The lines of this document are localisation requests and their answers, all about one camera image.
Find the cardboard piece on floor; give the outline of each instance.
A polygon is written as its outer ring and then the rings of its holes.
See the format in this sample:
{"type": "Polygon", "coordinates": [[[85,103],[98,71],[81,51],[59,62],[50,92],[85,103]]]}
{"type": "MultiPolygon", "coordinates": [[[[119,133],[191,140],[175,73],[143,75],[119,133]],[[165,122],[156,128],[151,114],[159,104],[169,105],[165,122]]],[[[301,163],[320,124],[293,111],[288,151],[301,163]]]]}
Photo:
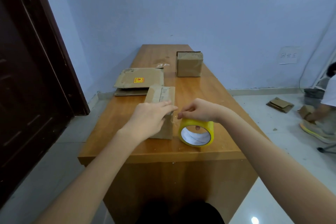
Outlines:
{"type": "Polygon", "coordinates": [[[146,95],[151,85],[163,86],[163,68],[128,68],[117,78],[115,96],[146,95]]]}
{"type": "MultiPolygon", "coordinates": [[[[164,87],[160,85],[152,85],[148,89],[145,103],[159,103],[162,101],[171,101],[175,103],[175,87],[164,87]]],[[[173,112],[165,115],[165,121],[160,132],[150,138],[173,139],[173,112]]]]}
{"type": "Polygon", "coordinates": [[[285,100],[275,98],[269,101],[266,105],[277,109],[280,112],[289,112],[293,108],[293,104],[285,100]]]}
{"type": "Polygon", "coordinates": [[[304,105],[298,110],[302,119],[304,119],[307,115],[312,114],[315,111],[315,108],[312,105],[304,105]]]}
{"type": "Polygon", "coordinates": [[[202,52],[176,52],[177,77],[200,77],[202,64],[202,52]]]}

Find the tiled floor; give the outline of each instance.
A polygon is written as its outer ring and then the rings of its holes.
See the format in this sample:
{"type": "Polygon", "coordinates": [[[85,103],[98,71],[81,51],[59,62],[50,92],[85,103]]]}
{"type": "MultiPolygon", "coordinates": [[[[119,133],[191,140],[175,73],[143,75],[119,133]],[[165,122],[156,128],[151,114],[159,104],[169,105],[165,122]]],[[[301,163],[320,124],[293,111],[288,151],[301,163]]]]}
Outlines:
{"type": "MultiPolygon", "coordinates": [[[[302,105],[302,95],[276,96],[234,98],[275,145],[289,153],[336,193],[336,155],[319,153],[316,148],[324,144],[304,133],[298,126],[300,117],[296,110],[302,105]],[[294,103],[295,107],[285,114],[265,105],[276,96],[294,103]]],[[[107,100],[99,101],[90,115],[76,117],[70,122],[58,141],[1,209],[0,224],[30,223],[84,169],[79,164],[77,155],[107,103],[107,100]]],[[[252,217],[258,218],[260,224],[292,223],[260,179],[256,181],[230,224],[251,223],[252,217]]],[[[92,223],[113,223],[103,203],[92,223]]]]}

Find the fragile sticker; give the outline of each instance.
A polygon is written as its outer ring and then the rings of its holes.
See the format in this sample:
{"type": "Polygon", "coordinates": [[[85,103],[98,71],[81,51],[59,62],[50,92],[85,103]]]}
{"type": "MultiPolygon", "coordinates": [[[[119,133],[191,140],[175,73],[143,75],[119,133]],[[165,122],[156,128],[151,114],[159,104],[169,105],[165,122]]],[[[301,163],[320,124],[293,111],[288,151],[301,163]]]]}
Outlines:
{"type": "Polygon", "coordinates": [[[134,78],[134,83],[137,83],[137,82],[144,82],[145,81],[145,78],[144,77],[136,77],[134,78]]]}

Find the door panel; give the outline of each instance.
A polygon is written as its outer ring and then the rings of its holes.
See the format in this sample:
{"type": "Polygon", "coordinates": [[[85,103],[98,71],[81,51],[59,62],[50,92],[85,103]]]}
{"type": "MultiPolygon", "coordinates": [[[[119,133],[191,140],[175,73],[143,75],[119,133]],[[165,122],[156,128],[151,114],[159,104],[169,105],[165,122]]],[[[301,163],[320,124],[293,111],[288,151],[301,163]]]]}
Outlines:
{"type": "Polygon", "coordinates": [[[0,206],[72,117],[56,104],[34,55],[0,0],[0,206]]]}

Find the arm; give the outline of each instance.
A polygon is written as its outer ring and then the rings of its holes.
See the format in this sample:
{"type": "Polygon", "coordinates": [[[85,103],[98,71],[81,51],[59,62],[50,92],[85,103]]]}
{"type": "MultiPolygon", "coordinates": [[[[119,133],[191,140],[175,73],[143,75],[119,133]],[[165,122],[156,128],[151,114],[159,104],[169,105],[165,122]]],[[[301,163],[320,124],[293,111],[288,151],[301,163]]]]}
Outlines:
{"type": "Polygon", "coordinates": [[[36,223],[90,223],[113,179],[135,147],[160,131],[170,102],[139,104],[103,151],[40,215],[36,223]]]}
{"type": "Polygon", "coordinates": [[[232,110],[195,99],[178,118],[222,124],[294,223],[334,223],[336,197],[319,180],[232,110]]]}
{"type": "Polygon", "coordinates": [[[312,114],[309,114],[307,115],[307,117],[305,117],[305,120],[309,122],[320,120],[325,116],[327,116],[330,110],[331,110],[330,105],[320,104],[312,114]]]}

